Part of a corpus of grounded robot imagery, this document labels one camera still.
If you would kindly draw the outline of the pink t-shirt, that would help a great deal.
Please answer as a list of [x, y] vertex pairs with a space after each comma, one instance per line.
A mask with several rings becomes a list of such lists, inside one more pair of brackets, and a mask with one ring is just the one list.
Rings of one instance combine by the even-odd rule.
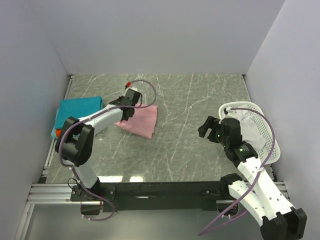
[[141, 137], [152, 139], [158, 118], [158, 107], [134, 108], [134, 114], [128, 120], [116, 122], [121, 129]]

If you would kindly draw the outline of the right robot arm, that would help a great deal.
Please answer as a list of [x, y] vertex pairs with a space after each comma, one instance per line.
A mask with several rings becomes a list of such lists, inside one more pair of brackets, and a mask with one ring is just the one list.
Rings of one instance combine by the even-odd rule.
[[266, 172], [265, 162], [257, 152], [243, 141], [241, 126], [237, 119], [220, 120], [208, 116], [198, 128], [203, 138], [211, 130], [208, 139], [221, 144], [229, 160], [244, 175], [243, 181], [238, 175], [228, 176], [225, 184], [219, 187], [222, 198], [235, 201], [216, 216], [203, 230], [200, 236], [215, 230], [213, 225], [234, 206], [241, 204], [259, 225], [265, 240], [300, 240], [304, 236], [307, 214], [302, 208], [295, 208]]

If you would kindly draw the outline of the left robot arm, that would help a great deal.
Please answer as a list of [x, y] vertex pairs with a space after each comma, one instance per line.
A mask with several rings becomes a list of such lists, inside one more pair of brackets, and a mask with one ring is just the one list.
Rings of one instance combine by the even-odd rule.
[[76, 181], [83, 186], [82, 195], [88, 201], [100, 195], [100, 180], [93, 171], [89, 158], [93, 150], [94, 136], [112, 124], [133, 117], [135, 106], [142, 94], [135, 87], [128, 87], [124, 94], [101, 110], [88, 116], [68, 117], [55, 145], [62, 166], [73, 171]]

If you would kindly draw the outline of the white t-shirt in basket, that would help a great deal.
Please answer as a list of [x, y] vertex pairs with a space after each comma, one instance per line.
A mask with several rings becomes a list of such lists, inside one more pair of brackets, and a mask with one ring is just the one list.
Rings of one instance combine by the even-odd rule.
[[234, 118], [240, 123], [242, 140], [249, 143], [255, 150], [261, 151], [266, 144], [266, 139], [260, 134], [254, 117], [249, 110], [231, 110], [228, 118]]

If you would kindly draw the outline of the white plastic basket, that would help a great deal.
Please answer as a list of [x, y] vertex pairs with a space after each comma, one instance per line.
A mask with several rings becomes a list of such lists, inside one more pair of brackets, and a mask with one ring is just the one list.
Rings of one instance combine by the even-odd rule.
[[[251, 109], [254, 111], [257, 111], [264, 115], [263, 111], [261, 108], [250, 101], [234, 101], [234, 102], [228, 102], [220, 106], [218, 110], [219, 118], [224, 118], [226, 114], [224, 113], [224, 110], [227, 108], [246, 108], [246, 109]], [[273, 136], [272, 136], [272, 129], [268, 125], [268, 123], [257, 113], [249, 111], [249, 114], [251, 117], [253, 117], [255, 124], [257, 125], [257, 128], [259, 130], [259, 133], [265, 138], [265, 145], [262, 148], [262, 150], [256, 150], [261, 162], [265, 160], [267, 155], [269, 154], [271, 147], [272, 147], [272, 142], [273, 142]], [[268, 158], [268, 161], [265, 163], [266, 165], [273, 164], [276, 161], [279, 160], [281, 156], [281, 150], [278, 145], [277, 140], [274, 140], [274, 148], [272, 151], [271, 156]]]

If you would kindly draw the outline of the teal folded t-shirt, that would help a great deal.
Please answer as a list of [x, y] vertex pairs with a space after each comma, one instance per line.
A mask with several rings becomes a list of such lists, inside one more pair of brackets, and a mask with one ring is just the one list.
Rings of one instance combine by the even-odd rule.
[[51, 131], [51, 137], [56, 139], [56, 130], [62, 129], [65, 120], [69, 117], [76, 119], [94, 114], [103, 108], [103, 99], [101, 96], [63, 99], [59, 102], [56, 111], [54, 127]]

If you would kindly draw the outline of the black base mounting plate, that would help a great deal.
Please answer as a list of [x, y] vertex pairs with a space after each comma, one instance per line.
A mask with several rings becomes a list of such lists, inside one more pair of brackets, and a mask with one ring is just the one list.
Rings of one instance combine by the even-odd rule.
[[218, 204], [234, 201], [219, 181], [189, 182], [105, 182], [100, 183], [98, 195], [91, 196], [82, 187], [72, 188], [70, 200], [81, 204], [83, 214], [134, 210], [217, 211]]

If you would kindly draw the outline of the orange folded t-shirt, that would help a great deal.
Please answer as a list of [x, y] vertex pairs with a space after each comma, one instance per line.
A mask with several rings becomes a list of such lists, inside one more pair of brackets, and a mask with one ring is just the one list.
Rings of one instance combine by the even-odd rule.
[[57, 138], [60, 136], [61, 131], [62, 131], [61, 129], [56, 129], [55, 130], [55, 135], [56, 135]]

